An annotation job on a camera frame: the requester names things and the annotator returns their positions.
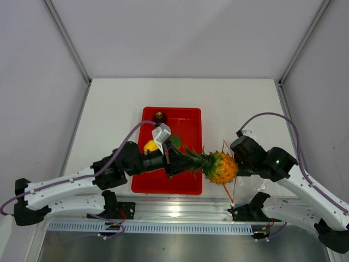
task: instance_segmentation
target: white wall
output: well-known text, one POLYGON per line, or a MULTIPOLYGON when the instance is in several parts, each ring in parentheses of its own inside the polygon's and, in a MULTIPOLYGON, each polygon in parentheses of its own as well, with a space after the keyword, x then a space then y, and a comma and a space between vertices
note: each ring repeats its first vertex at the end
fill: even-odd
POLYGON ((322 0, 53 0, 92 78, 279 79, 322 0))
POLYGON ((333 1, 286 81, 313 176, 349 202, 349 1, 333 1))
MULTIPOLYGON (((1 204, 16 179, 58 175, 85 90, 42 2, 0 1, 1 204)), ((2 261, 23 260, 32 229, 13 228, 2 261)))

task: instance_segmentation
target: gray floor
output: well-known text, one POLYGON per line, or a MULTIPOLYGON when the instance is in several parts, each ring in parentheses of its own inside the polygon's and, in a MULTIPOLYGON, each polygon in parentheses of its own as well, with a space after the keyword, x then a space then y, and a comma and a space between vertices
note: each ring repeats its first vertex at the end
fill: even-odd
POLYGON ((250 236, 124 234, 103 241, 87 236, 61 244, 81 233, 49 232, 40 262, 329 262, 326 250, 306 231, 286 229, 269 243, 250 236))

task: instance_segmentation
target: white tabletop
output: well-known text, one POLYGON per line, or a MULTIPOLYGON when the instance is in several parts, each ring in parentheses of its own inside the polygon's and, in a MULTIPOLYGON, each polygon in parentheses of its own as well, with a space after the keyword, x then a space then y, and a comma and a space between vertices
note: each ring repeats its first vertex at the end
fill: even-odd
MULTIPOLYGON (((109 156, 141 120, 146 106, 200 108, 202 143, 207 151, 221 150, 237 137, 235 132, 251 116, 271 111, 282 114, 274 80, 248 79, 94 79, 90 87, 65 174, 69 175, 109 156)), ((284 120, 262 116, 252 121, 256 141, 265 149, 278 146, 294 155, 284 120)), ((138 132, 131 141, 137 142, 138 132)), ((128 183, 118 195, 139 195, 128 183)), ((233 183, 228 185, 232 191, 233 183)), ((236 198, 251 198, 259 190, 276 197, 294 196, 287 189, 259 176, 239 177, 236 198)), ((203 179, 200 198, 226 197, 222 186, 203 179)))

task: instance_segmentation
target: red container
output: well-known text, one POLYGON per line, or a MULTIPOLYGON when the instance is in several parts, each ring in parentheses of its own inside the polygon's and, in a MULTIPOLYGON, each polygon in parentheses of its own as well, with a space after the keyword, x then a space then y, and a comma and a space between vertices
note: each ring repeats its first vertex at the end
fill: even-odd
MULTIPOLYGON (((159 111, 166 114, 167 125, 171 128, 172 135, 178 135, 181 138, 180 150, 182 152, 184 152, 184 145, 195 149, 196 152, 202 152, 201 110, 199 108, 146 107, 143 110, 142 120, 152 120, 153 115, 159 111)), ((154 127, 149 124, 141 126, 138 139, 141 151, 144 145, 153 139, 153 129, 154 127)), ((192 171, 188 171, 168 178, 165 170, 158 170, 134 176, 131 189, 135 193, 200 195, 202 193, 202 174, 198 172, 195 177, 192 171)))

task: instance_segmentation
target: perforated metal strip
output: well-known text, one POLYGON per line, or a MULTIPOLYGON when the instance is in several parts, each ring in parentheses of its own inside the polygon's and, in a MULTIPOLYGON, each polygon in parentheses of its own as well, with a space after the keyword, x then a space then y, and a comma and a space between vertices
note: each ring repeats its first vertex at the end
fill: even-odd
MULTIPOLYGON (((52 221, 49 231, 111 232, 105 222, 52 221)), ((182 224, 125 222, 126 233, 252 235, 250 225, 244 224, 182 224)))

